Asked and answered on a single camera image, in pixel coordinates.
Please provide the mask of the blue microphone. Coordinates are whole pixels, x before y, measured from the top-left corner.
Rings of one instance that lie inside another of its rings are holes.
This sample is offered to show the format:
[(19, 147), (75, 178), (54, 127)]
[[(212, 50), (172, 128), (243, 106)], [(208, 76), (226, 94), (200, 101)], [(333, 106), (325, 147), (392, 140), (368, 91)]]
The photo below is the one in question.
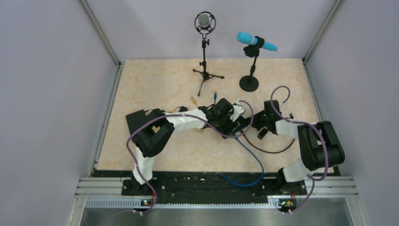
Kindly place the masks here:
[(246, 44), (247, 46), (243, 48), (243, 51), (247, 57), (253, 58), (253, 63), (250, 68), (250, 74), (243, 76), (239, 81), (239, 86), (242, 90), (246, 92), (253, 92), (258, 89), (259, 81), (254, 77), (256, 70), (256, 62), (259, 57), (260, 49), (265, 49), (268, 51), (278, 51), (278, 47), (270, 42), (265, 41), (264, 38), (259, 36), (253, 36), (247, 32), (239, 32), (236, 35), (238, 42)]

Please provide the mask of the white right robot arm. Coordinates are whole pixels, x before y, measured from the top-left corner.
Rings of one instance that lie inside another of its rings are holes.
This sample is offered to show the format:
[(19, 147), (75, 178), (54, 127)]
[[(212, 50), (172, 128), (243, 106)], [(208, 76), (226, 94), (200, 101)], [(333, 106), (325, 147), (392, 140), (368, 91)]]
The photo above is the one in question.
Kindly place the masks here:
[(284, 120), (280, 115), (279, 102), (268, 100), (264, 102), (264, 109), (253, 117), (239, 116), (234, 130), (240, 131), (251, 126), (259, 131), (259, 139), (271, 132), (299, 142), (300, 158), (281, 168), (276, 178), (277, 190), (288, 194), (315, 171), (343, 163), (345, 154), (331, 122), (320, 121), (307, 125), (295, 121), (293, 117)]

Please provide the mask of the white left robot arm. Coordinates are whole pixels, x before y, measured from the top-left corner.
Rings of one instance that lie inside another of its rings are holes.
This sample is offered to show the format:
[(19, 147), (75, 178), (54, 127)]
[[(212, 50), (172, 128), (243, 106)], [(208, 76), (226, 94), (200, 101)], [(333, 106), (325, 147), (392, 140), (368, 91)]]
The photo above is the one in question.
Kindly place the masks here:
[(136, 146), (133, 189), (142, 195), (150, 191), (155, 156), (165, 148), (174, 132), (214, 128), (227, 138), (244, 121), (244, 113), (239, 102), (232, 104), (222, 98), (216, 104), (190, 111), (181, 109), (169, 113), (157, 108), (126, 115), (131, 140)]

